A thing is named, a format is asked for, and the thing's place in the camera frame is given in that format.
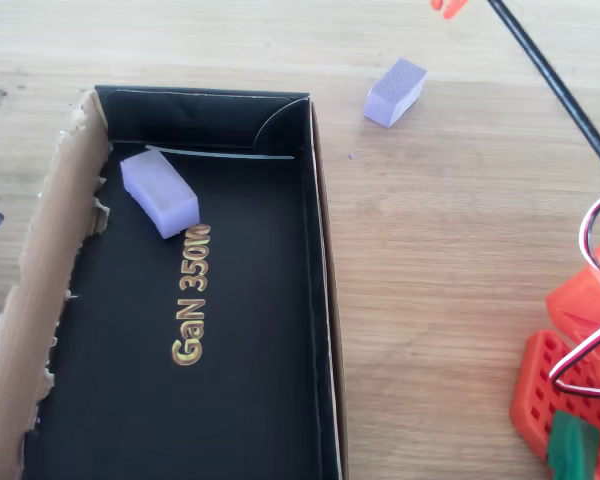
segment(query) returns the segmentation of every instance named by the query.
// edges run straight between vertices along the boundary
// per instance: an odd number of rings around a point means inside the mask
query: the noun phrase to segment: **wood grain surface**
[[[510,7],[600,128],[600,0]],[[429,77],[387,130],[362,109],[399,56]],[[0,310],[96,83],[310,92],[352,479],[548,478],[508,407],[546,294],[584,264],[600,163],[486,2],[444,22],[428,0],[0,0]]]

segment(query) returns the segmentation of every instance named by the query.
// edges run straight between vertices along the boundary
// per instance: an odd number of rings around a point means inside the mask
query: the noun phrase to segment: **black stick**
[[[600,133],[591,120],[589,120],[587,114],[584,113],[584,110],[582,110],[577,100],[571,95],[567,86],[562,82],[547,59],[544,58],[542,52],[538,49],[536,44],[533,43],[533,40],[527,35],[527,32],[524,31],[522,25],[520,25],[507,6],[502,3],[501,0],[488,1],[513,36],[516,37],[520,46],[522,46],[533,64],[551,87],[551,90],[553,90],[569,115],[571,115],[573,121],[576,122],[576,125],[578,125],[578,128],[580,128],[591,147],[593,147],[598,154],[598,157],[600,157]]]

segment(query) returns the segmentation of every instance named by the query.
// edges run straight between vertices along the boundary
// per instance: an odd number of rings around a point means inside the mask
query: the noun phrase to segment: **foam cube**
[[[364,116],[389,128],[418,99],[426,76],[424,68],[399,58],[369,92]]]
[[[169,238],[200,223],[198,197],[160,152],[149,150],[120,163],[124,188]]]

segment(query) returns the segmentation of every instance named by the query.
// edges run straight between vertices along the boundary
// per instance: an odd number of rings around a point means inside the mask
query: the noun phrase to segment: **cardboard box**
[[[200,202],[167,240],[121,183],[147,145]],[[74,112],[0,320],[0,479],[21,476],[347,478],[308,95],[102,86]]]

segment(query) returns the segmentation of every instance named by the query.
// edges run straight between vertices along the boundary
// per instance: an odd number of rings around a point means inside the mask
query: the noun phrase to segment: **torn cardboard edge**
[[[303,97],[290,102],[290,105],[305,100],[310,101],[310,98]],[[84,238],[104,231],[108,219],[108,208],[94,197],[94,192],[105,181],[99,173],[111,150],[107,119],[95,92],[87,92],[78,110],[71,116],[70,129],[61,132],[57,142],[50,173],[45,179],[19,259],[20,282],[8,295],[3,321],[0,322],[0,479],[19,479],[21,476],[24,435],[35,425],[37,402],[53,386],[53,376],[46,366],[49,364],[50,347],[57,341],[54,334],[64,304],[74,298],[67,287],[76,256]],[[328,212],[313,104],[310,117],[315,181],[321,210],[319,228],[323,265],[326,267],[325,294],[337,461],[339,477],[346,480],[347,440],[340,326],[328,225],[325,227]],[[26,353],[13,355],[13,352]]]

